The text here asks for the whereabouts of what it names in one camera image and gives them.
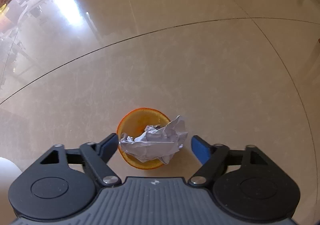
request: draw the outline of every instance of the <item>white round object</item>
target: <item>white round object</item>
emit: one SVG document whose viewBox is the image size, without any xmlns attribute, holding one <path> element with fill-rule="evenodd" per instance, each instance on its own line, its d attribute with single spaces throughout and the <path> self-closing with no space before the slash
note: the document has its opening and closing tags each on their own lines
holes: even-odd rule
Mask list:
<svg viewBox="0 0 320 225">
<path fill-rule="evenodd" d="M 8 199 L 8 190 L 21 173 L 21 170 L 13 162 L 0 157 L 0 225 L 8 225 L 16 218 Z"/>
</svg>

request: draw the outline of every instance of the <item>ribbed gray surface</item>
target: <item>ribbed gray surface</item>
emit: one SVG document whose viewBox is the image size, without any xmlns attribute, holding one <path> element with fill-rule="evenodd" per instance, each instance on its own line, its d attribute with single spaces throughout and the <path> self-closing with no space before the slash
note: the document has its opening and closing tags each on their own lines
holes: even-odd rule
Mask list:
<svg viewBox="0 0 320 225">
<path fill-rule="evenodd" d="M 13 225 L 40 225 L 19 218 Z M 119 187 L 103 189 L 79 215 L 51 225 L 244 225 L 221 211 L 204 189 L 192 188 L 181 178 L 129 177 Z M 294 225 L 291 220 L 275 225 Z"/>
</svg>

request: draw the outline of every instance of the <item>white paper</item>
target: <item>white paper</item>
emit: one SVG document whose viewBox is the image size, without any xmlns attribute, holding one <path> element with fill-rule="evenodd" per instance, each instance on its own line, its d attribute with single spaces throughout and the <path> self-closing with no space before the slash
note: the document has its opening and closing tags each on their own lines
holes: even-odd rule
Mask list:
<svg viewBox="0 0 320 225">
<path fill-rule="evenodd" d="M 144 131 L 135 139 L 123 134 L 120 141 L 121 149 L 141 162 L 159 159 L 168 164 L 173 155 L 182 148 L 188 135 L 184 119 L 180 115 L 163 128 L 146 126 Z"/>
</svg>

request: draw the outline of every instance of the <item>glossy floor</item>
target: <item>glossy floor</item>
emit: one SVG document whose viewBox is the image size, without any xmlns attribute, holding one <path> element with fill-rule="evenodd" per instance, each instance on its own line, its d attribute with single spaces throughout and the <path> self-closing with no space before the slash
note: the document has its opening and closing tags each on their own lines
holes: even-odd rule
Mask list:
<svg viewBox="0 0 320 225">
<path fill-rule="evenodd" d="M 0 156 L 22 170 L 151 107 L 183 115 L 188 141 L 151 171 L 117 152 L 122 179 L 188 179 L 194 134 L 255 144 L 299 185 L 294 219 L 320 219 L 320 0 L 13 0 L 0 32 Z"/>
</svg>

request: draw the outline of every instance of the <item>orange rim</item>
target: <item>orange rim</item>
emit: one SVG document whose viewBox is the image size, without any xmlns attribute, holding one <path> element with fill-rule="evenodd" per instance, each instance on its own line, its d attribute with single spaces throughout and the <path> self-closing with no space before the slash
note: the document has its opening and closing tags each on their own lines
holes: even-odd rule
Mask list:
<svg viewBox="0 0 320 225">
<path fill-rule="evenodd" d="M 128 115 L 130 115 L 130 114 L 133 113 L 133 112 L 140 111 L 140 110 L 150 110 L 150 111 L 158 112 L 159 114 L 161 114 L 162 116 L 164 116 L 164 117 L 167 119 L 168 122 L 170 122 L 170 119 L 169 119 L 165 114 L 163 114 L 161 111 L 158 111 L 158 110 L 152 109 L 152 108 L 141 107 L 141 108 L 137 108 L 137 109 L 134 109 L 134 110 L 130 111 L 129 113 L 127 113 L 127 114 L 122 118 L 122 120 L 121 120 L 121 121 L 119 122 L 119 124 L 118 124 L 116 133 L 118 134 L 119 128 L 121 127 L 122 122 L 124 121 L 124 119 L 125 119 Z M 118 145 L 118 149 L 119 149 L 119 152 L 120 152 L 122 158 L 123 158 L 129 165 L 131 165 L 131 166 L 133 166 L 133 167 L 135 167 L 135 168 L 137 168 L 137 169 L 141 169 L 141 170 L 151 170 L 151 169 L 159 168 L 159 167 L 161 167 L 161 166 L 164 165 L 164 163 L 161 163 L 161 164 L 159 164 L 158 166 L 155 166 L 155 167 L 147 167 L 147 168 L 144 168 L 144 167 L 142 167 L 142 166 L 141 166 L 141 167 L 134 166 L 134 165 L 132 165 L 129 161 L 127 161 L 127 160 L 125 159 L 124 154 L 126 154 L 126 153 L 121 150 L 121 147 L 120 147 L 119 145 Z"/>
</svg>

